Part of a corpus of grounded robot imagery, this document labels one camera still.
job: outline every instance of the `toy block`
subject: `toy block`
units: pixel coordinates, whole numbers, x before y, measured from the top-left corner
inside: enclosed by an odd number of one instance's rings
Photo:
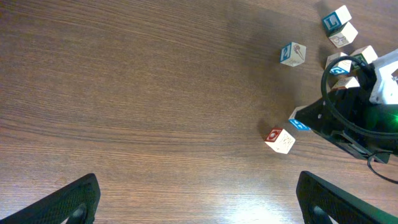
[[[306,50],[306,46],[291,42],[282,49],[280,53],[280,63],[291,67],[301,65],[305,61]]]
[[[309,131],[311,130],[311,128],[307,127],[306,125],[304,125],[303,123],[301,123],[300,121],[296,120],[296,114],[299,110],[305,108],[307,106],[298,106],[293,110],[292,115],[290,115],[289,117],[289,121],[293,124],[293,126],[299,130],[299,131]]]
[[[358,35],[358,31],[354,26],[347,22],[345,25],[330,34],[329,40],[337,47],[344,47],[352,43],[355,37]]]
[[[358,80],[355,77],[347,77],[338,80],[331,90],[345,90],[353,87],[360,87]]]
[[[282,128],[273,128],[268,134],[265,143],[275,152],[287,154],[296,139]]]
[[[358,58],[366,63],[372,63],[374,60],[378,58],[376,52],[374,51],[372,46],[366,46],[363,48],[360,48],[358,50],[355,50],[351,56]],[[359,68],[359,65],[357,65],[355,62],[353,62],[353,67],[354,69]]]
[[[330,64],[330,62],[332,62],[334,59],[338,59],[342,56],[347,56],[347,55],[344,54],[343,52],[339,52],[339,53],[335,53],[335,54],[329,56],[328,60],[326,61],[325,69]],[[351,61],[344,60],[344,61],[340,61],[335,66],[333,66],[333,68],[331,68],[331,70],[330,70],[330,73],[333,75],[349,74],[350,70],[351,70]]]
[[[351,19],[347,6],[341,6],[336,11],[327,15],[322,19],[323,26],[328,34],[331,34],[335,30],[339,29],[345,23]]]

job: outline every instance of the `wooden surface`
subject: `wooden surface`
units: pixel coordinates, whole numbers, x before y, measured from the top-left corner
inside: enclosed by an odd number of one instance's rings
[[[397,47],[383,1],[2,1],[0,218],[93,172],[96,223],[302,223],[309,170],[398,216],[398,186],[287,123],[339,52],[320,18],[343,4],[346,53]],[[306,62],[279,64],[290,41]],[[273,126],[297,142],[276,154]],[[390,177],[398,159],[376,168]]]

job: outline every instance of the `black object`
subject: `black object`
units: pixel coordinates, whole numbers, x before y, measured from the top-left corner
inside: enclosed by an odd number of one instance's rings
[[[332,224],[330,217],[340,224],[398,223],[397,217],[308,171],[301,172],[296,194],[306,224]]]
[[[49,196],[0,221],[0,224],[91,224],[100,201],[94,174],[70,183]]]
[[[361,87],[326,92],[330,69],[339,61],[352,60],[358,63],[358,80]],[[376,82],[373,64],[350,56],[340,57],[325,69],[322,76],[322,98],[297,112],[295,119],[310,127],[357,159],[371,159],[387,163],[390,154],[398,156],[398,105],[374,105],[369,97]]]

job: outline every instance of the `cable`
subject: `cable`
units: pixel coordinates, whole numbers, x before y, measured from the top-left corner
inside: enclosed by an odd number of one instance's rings
[[[356,62],[359,67],[366,71],[368,70],[368,68],[366,67],[366,63],[363,62],[360,59],[354,58],[352,56],[342,56],[338,59],[335,59],[334,61],[332,61],[327,68],[325,69],[325,71],[323,72],[322,75],[322,80],[321,80],[321,93],[322,93],[322,98],[325,100],[325,106],[326,108],[330,111],[330,113],[341,123],[343,123],[343,125],[345,125],[348,129],[362,134],[364,136],[367,137],[372,137],[372,138],[379,138],[379,139],[398,139],[398,133],[380,133],[377,131],[370,131],[364,128],[361,128],[357,125],[355,125],[354,123],[348,121],[343,115],[340,114],[340,112],[333,106],[333,103],[330,101],[327,90],[326,90],[326,83],[328,80],[328,76],[330,73],[330,70],[333,68],[333,66],[335,66],[338,62],[343,61],[343,60],[351,60],[353,62]]]
[[[386,180],[386,181],[388,181],[388,182],[391,182],[391,183],[393,183],[393,184],[398,184],[398,180],[393,180],[393,179],[390,179],[390,178],[388,178],[388,177],[384,177],[383,175],[381,175],[381,174],[379,174],[378,172],[374,171],[374,169],[372,168],[372,165],[371,165],[371,161],[372,161],[373,157],[375,157],[375,156],[378,155],[378,154],[392,154],[392,152],[391,152],[391,151],[378,151],[378,152],[375,152],[375,153],[371,154],[371,155],[369,156],[369,158],[368,158],[368,167],[369,167],[369,169],[370,169],[374,174],[378,175],[380,178],[382,178],[382,179],[384,179],[384,180]]]

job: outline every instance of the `red block face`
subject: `red block face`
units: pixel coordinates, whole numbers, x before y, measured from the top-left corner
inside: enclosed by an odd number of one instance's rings
[[[275,142],[276,139],[278,139],[280,133],[282,132],[282,128],[274,128],[272,131],[269,133],[266,141],[267,142]]]

